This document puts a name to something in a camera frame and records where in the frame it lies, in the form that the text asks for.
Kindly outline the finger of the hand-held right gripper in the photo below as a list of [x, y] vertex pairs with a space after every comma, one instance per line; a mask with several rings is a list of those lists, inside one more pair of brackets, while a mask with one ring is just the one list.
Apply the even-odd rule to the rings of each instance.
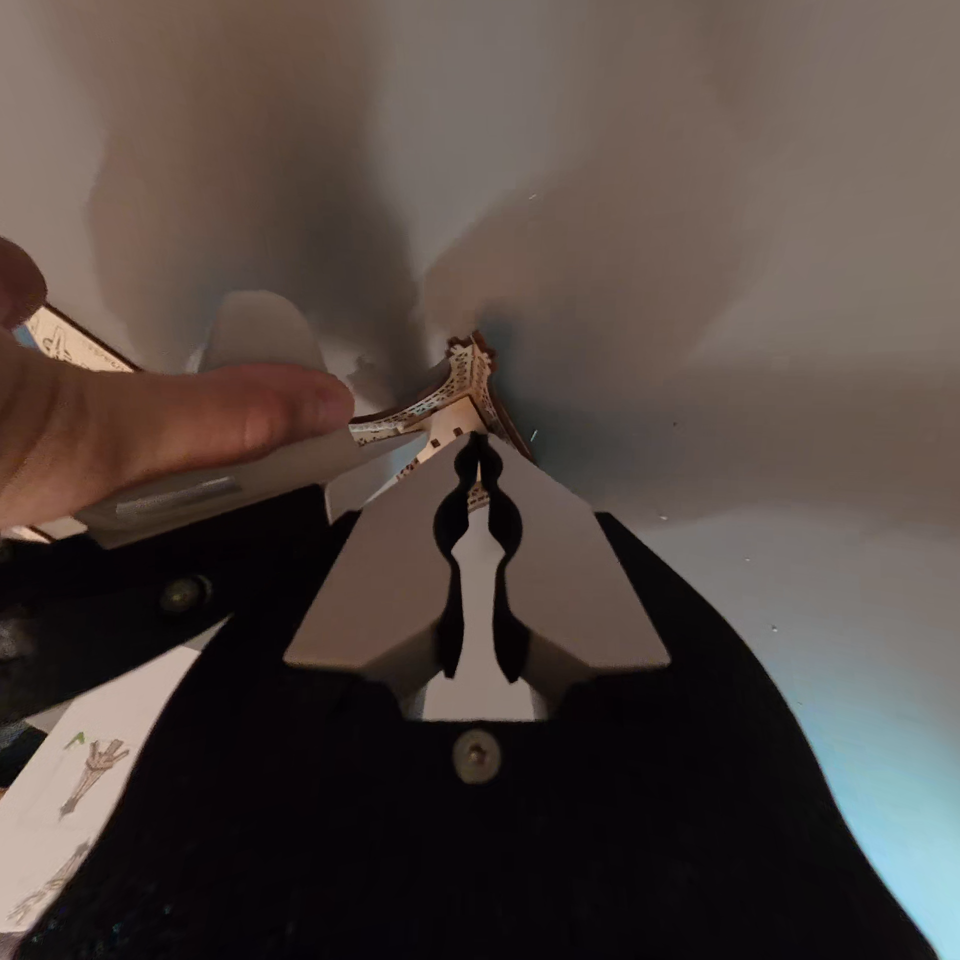
[[139, 541], [317, 487], [329, 520], [364, 506], [429, 446], [428, 432], [360, 446], [342, 429], [284, 446], [254, 462], [168, 476], [79, 510], [77, 521], [102, 547]]
[[230, 292], [217, 308], [198, 371], [251, 364], [328, 372], [319, 340], [294, 303], [269, 291]]

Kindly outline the person's right hand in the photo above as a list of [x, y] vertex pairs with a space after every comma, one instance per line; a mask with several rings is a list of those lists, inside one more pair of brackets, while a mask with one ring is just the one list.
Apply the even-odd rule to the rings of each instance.
[[74, 515], [168, 475], [256, 461], [354, 415], [346, 384], [300, 366], [164, 375], [48, 358], [13, 335], [46, 295], [35, 261], [2, 238], [2, 528]]

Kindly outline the white instruction booklet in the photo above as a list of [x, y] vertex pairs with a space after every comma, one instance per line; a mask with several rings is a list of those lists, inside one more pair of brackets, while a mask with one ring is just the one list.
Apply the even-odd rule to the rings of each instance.
[[25, 934], [114, 814], [168, 700], [198, 659], [177, 647], [67, 708], [1, 803], [2, 942]]

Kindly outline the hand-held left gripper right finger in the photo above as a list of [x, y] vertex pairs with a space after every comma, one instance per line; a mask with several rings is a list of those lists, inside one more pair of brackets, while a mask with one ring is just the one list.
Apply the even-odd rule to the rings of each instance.
[[487, 526], [503, 549], [493, 643], [537, 716], [599, 677], [662, 669], [670, 655], [593, 508], [499, 438], [478, 438]]

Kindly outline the wooden sheet with tower parts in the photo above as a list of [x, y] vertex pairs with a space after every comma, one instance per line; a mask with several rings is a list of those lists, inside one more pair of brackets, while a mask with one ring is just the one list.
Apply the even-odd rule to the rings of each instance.
[[13, 329], [23, 347], [96, 373], [134, 374], [141, 368], [59, 309], [43, 304]]

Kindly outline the grey desk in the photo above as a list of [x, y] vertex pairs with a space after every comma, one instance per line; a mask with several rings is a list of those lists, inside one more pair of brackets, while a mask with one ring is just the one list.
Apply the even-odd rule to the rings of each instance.
[[482, 330], [958, 958], [958, 2], [2, 2], [2, 234], [164, 373], [240, 290], [365, 413]]

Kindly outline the wooden tower base model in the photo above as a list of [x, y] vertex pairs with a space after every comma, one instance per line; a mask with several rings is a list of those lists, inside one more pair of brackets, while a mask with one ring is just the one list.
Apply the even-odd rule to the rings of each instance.
[[355, 418], [348, 426], [354, 443], [380, 460], [387, 456], [390, 440], [422, 438], [422, 448], [407, 456], [400, 465], [388, 463], [386, 478], [364, 502], [378, 498], [391, 486], [402, 482], [441, 449], [461, 436], [490, 433], [512, 447], [527, 460], [535, 457], [530, 441], [523, 438], [497, 395], [494, 375], [498, 369], [498, 351], [483, 334], [472, 331], [464, 338], [451, 337], [441, 364], [438, 385], [423, 390], [406, 406]]

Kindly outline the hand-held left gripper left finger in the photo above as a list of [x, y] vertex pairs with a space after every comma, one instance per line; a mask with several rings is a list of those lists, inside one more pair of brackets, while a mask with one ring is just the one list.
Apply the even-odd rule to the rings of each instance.
[[465, 623], [452, 549], [469, 527], [481, 439], [455, 438], [359, 511], [286, 666], [357, 675], [400, 702], [456, 675]]

